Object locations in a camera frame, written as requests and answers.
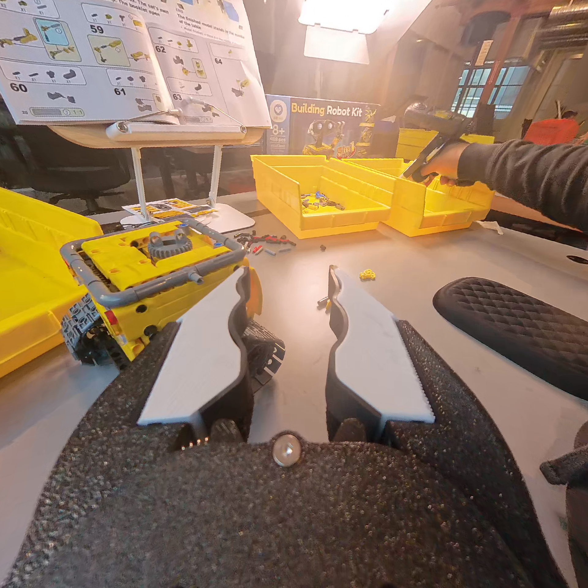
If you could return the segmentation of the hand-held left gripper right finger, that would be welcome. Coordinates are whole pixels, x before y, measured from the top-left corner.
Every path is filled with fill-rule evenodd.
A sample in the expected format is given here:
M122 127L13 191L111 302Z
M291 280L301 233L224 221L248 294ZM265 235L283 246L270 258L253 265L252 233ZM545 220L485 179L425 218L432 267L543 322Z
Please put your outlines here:
M356 419L366 432L387 422L433 424L435 414L401 334L399 320L353 278L330 266L326 412L330 432Z

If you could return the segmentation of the person's right forearm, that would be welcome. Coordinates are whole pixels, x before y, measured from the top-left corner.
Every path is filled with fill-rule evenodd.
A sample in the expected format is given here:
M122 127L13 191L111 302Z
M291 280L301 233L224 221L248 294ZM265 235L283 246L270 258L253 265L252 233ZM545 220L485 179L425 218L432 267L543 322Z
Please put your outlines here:
M472 143L460 155L458 180L481 182L544 217L587 232L587 145Z

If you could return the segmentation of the yellow plastic bin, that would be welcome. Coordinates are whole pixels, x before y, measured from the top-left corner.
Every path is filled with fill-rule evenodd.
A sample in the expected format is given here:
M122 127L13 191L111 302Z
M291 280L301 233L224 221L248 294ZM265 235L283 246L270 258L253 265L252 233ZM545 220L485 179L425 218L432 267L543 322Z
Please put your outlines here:
M376 229L390 215L391 193L360 177L367 169L335 158L252 155L256 195L298 239ZM300 195L320 191L346 210L304 214Z
M1 377L63 343L61 320L87 290L60 249L100 235L91 218L1 188Z
M362 179L391 193L387 226L408 237L466 229L486 218L495 192L476 182L469 187L443 185L435 177L429 185L404 179L409 166L401 158L352 159L367 169Z

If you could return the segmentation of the stack of yellow bins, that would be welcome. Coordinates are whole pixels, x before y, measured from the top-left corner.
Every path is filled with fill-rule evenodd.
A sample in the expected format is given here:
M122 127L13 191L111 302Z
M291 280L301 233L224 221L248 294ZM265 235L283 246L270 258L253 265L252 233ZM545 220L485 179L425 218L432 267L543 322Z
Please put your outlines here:
M436 136L437 131L434 130L400 128L395 158L414 160ZM491 135L463 134L461 139L484 145L495 142L495 137Z

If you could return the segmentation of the white round stand base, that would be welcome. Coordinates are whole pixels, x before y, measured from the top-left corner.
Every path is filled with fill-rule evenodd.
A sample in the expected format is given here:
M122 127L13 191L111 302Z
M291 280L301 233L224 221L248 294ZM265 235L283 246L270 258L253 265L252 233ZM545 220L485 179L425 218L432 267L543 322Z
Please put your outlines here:
M219 233L239 232L244 231L246 229L251 229L255 225L255 220L253 218L247 216L242 212L239 212L239 210L235 209L234 207L228 204L217 202L217 204L212 205L211 207L216 208L219 211L219 213L217 215L213 215L212 217L198 217L195 219L199 223L208 226L210 229L213 229L214 231L217 231ZM142 219L134 217L129 212L125 212L128 215L120 220L120 223L123 227L127 228L130 226L139 226L147 223L142 222ZM180 217L171 220L166 220L164 222L178 220L179 218Z

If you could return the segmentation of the yellow grey bricks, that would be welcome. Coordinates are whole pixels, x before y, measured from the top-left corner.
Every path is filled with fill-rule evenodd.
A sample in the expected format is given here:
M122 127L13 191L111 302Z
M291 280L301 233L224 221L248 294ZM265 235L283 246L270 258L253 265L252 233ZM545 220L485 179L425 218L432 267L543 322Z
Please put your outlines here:
M346 210L346 207L342 203L331 200L320 191L300 195L300 204L304 214L319 212L322 209L328 209L331 212L333 210Z

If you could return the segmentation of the bright white light panel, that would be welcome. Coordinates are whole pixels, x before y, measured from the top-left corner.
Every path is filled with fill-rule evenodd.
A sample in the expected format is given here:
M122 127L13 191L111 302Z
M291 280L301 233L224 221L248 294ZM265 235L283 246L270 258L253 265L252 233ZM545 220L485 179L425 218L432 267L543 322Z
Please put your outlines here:
M392 1L303 1L298 22L306 27L308 58L368 65L367 36L392 9Z

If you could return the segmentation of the yellow tracked brick vehicle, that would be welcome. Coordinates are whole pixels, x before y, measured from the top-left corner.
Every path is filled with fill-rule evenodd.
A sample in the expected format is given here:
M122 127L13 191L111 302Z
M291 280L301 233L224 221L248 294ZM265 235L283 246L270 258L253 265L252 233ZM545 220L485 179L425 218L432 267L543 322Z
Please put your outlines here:
M254 391L281 367L285 344L254 320L262 312L262 286L239 239L180 215L71 241L60 255L87 290L61 321L63 340L80 363L124 370L169 322L246 268L244 340Z

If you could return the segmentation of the pile of small brick parts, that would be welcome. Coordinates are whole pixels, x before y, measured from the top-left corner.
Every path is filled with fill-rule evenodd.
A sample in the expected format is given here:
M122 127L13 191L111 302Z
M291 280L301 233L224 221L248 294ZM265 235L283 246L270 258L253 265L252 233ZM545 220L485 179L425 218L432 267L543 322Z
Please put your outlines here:
M288 252L297 247L297 243L287 239L286 235L279 238L277 235L271 234L257 235L252 231L250 233L239 232L233 235L233 239L244 247L246 254L253 255L259 254L264 247L268 246L278 247L279 252Z

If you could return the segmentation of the sticker sheet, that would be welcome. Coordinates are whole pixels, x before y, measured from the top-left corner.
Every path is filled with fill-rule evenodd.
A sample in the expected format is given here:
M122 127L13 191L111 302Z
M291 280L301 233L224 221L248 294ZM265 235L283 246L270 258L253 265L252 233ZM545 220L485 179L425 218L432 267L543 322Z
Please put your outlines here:
M195 205L178 198L147 202L145 205L147 217L143 216L140 204L126 205L123 210L142 219L142 222L164 222L178 217L212 217L219 213L216 208L210 205Z

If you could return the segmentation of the instruction booklet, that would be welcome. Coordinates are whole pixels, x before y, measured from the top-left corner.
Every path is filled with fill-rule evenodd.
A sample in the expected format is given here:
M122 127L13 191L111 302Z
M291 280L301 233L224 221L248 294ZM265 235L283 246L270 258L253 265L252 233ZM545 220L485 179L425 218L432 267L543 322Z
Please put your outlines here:
M1 1L17 125L269 128L243 1Z

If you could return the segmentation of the wooden booklet stand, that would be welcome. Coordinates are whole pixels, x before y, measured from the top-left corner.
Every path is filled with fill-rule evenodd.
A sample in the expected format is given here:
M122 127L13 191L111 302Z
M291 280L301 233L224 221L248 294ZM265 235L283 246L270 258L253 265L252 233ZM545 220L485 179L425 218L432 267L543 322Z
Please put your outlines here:
M240 122L233 125L214 125L200 128L196 125L180 125L143 121L118 121L110 125L87 124L49 125L67 141L93 149L131 150L139 206L142 216L148 221L151 216L146 203L141 149L146 148L195 148L213 146L212 181L209 199L217 203L218 184L222 163L222 148L226 145L251 145L260 140L264 127L246 127Z

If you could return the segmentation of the red object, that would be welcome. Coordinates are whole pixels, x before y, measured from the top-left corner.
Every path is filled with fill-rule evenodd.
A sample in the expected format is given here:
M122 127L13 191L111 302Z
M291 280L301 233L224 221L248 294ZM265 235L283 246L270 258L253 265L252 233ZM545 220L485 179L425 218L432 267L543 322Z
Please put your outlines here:
M543 146L570 143L578 131L579 124L575 119L545 119L532 122L523 140Z

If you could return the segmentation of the grey desk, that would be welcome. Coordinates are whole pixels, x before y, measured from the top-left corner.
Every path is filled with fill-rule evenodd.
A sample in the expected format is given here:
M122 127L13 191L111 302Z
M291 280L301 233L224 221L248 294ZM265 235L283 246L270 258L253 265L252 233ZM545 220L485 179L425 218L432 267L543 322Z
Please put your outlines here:
M470 387L509 444L548 546L569 586L570 559L562 486L541 475L541 462L573 447L587 403L521 370L445 321L432 305L445 284L476 276L503 283L587 320L587 265L573 247L474 224L438 235L406 237L377 230L298 239L290 253L250 257L263 290L260 322L286 345L282 367L255 394L249 439L283 430L310 442L327 440L325 379L335 342L317 301L336 265L398 318L407 320ZM359 274L371 269L374 281ZM71 433L116 368L77 363L64 345L1 379L1 580L9 575L41 489Z

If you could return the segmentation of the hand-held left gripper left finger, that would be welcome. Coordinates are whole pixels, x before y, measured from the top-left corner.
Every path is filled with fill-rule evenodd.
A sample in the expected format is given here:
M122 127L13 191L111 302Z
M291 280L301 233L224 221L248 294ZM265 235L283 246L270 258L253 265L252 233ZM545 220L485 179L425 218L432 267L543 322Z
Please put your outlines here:
M139 426L189 423L202 432L225 418L247 429L254 406L242 337L249 286L249 269L238 268L177 320Z

